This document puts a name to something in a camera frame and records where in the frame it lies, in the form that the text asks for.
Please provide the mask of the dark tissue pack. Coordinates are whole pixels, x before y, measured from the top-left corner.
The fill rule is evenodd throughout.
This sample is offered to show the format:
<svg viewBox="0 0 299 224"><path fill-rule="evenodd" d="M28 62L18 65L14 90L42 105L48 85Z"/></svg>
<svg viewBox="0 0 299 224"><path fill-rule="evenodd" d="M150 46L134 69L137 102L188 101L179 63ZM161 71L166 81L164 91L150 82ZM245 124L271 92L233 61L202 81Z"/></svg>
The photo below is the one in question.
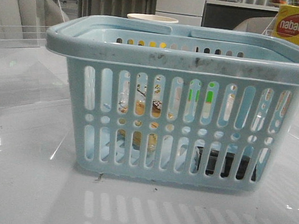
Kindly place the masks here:
<svg viewBox="0 0 299 224"><path fill-rule="evenodd" d="M202 165L203 151L204 151L204 147L199 146L199 147L196 148L196 152L197 152L197 154L195 156L195 165L196 166L195 166L194 171L199 171L199 169ZM216 167L216 163L217 163L218 154L219 154L218 150L214 150L214 149L210 150L209 157L208 157L208 160L207 160L207 164L206 164L206 167L205 167L205 174L206 175L210 176L215 172L215 167ZM234 153L228 152L225 155L223 167L222 167L221 172L220 172L221 177L227 178L229 176L234 158L235 158ZM247 169L249 163L250 163L250 157L243 155L241 160L240 160L240 164L238 165L238 169L237 169L237 173L236 173L236 179L242 180L244 178L244 175L246 173L246 169Z"/></svg>

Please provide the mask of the clear acrylic shelf left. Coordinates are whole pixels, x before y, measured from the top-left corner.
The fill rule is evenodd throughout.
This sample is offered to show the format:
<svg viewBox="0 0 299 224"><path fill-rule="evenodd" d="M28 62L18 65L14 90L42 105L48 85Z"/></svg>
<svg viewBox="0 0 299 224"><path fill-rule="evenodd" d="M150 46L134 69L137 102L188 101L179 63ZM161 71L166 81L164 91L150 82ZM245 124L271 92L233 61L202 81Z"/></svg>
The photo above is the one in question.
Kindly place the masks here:
<svg viewBox="0 0 299 224"><path fill-rule="evenodd" d="M45 47L49 27L77 17L78 0L0 0L0 109L65 99L65 59Z"/></svg>

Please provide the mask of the white paper cup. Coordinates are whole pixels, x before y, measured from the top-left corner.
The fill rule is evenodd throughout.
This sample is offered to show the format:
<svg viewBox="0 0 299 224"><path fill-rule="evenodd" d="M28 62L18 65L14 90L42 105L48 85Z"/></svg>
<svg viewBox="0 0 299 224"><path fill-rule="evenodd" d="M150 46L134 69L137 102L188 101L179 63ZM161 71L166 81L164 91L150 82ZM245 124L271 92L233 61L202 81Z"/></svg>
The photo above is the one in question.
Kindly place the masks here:
<svg viewBox="0 0 299 224"><path fill-rule="evenodd" d="M131 13L131 14L127 14L127 17L128 19L133 19L133 20L151 21L151 22L168 23L168 24L179 23L179 21L174 18L159 16L159 15L151 15L151 14Z"/></svg>

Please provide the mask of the white drawer cabinet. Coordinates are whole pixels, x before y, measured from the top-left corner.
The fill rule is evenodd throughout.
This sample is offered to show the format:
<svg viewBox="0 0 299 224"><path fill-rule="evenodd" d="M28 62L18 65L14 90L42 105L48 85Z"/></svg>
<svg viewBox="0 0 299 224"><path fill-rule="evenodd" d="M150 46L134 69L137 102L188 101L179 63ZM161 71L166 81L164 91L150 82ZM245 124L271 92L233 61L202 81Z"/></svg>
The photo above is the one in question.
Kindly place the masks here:
<svg viewBox="0 0 299 224"><path fill-rule="evenodd" d="M201 26L206 0L156 0L155 14L180 24Z"/></svg>

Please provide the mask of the bagged sliced bread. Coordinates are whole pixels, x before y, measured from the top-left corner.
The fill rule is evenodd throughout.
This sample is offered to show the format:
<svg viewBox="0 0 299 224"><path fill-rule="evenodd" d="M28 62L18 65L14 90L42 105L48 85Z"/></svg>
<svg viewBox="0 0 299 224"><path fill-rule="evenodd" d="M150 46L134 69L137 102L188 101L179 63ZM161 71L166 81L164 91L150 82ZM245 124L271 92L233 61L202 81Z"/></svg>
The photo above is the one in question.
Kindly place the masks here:
<svg viewBox="0 0 299 224"><path fill-rule="evenodd" d="M125 81L123 83L122 92L121 92L121 94L119 94L118 110L122 114L126 114L128 112L129 104L131 104L131 102L129 102L129 100L130 100L129 99L130 98L129 87L130 87L130 82ZM142 88L141 88L141 84L138 84L136 87L135 100L133 101L133 104L134 104L134 114L136 114L137 116L142 116L145 114L146 87L147 87L146 84L144 84L144 86ZM155 90L153 93L155 95L153 96L152 105L151 105L151 116L155 119L163 116L162 115L163 102L160 100L160 98L161 98L160 93L161 93L161 86L160 86L160 84L157 84L155 86ZM168 114L167 114L168 120L174 120L176 118L175 116L176 115L174 114L174 112L172 110L168 111ZM119 123L123 125L125 123L125 120L121 118L119 120ZM139 127L142 125L142 121L135 120L134 125L136 127ZM159 123L157 123L156 121L150 123L151 129L155 130L158 127L159 127ZM171 125L168 125L167 129L172 130L173 127ZM117 139L116 140L117 140L117 144L120 148L125 147L126 135L127 135L126 130L119 129L117 131ZM169 156L169 153L171 151L172 141L173 141L172 138L173 137L170 135L163 137L164 146L162 146L162 153L165 154L166 156ZM133 132L131 146L134 150L140 149L141 141L142 141L142 133L140 131ZM160 142L160 141L158 141L158 136L156 133L150 133L150 135L148 135L147 152L150 155L154 154L154 152L156 151L158 142Z"/></svg>

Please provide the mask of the light blue plastic basket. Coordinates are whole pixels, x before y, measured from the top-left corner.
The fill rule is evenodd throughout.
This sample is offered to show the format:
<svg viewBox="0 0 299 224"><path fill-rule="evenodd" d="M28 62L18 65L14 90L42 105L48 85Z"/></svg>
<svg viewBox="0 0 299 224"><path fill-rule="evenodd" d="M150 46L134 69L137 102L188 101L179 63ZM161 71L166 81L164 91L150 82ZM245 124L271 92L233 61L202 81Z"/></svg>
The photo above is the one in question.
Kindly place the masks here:
<svg viewBox="0 0 299 224"><path fill-rule="evenodd" d="M253 191L271 168L299 105L299 46L279 38L96 15L50 27L46 42L67 59L76 160L88 171ZM125 81L131 104L122 114L118 103ZM142 116L134 114L138 84L147 86ZM163 116L155 119L157 84ZM174 120L167 119L169 110ZM136 127L135 120L142 125ZM155 121L159 127L153 130ZM119 129L127 131L124 148L117 144ZM131 146L136 131L142 133L139 150ZM151 155L150 133L160 141ZM162 153L167 135L173 137L169 156ZM199 146L203 157L194 171ZM219 154L208 176L212 149ZM225 178L220 172L228 152L235 158ZM238 180L243 155L250 163Z"/></svg>

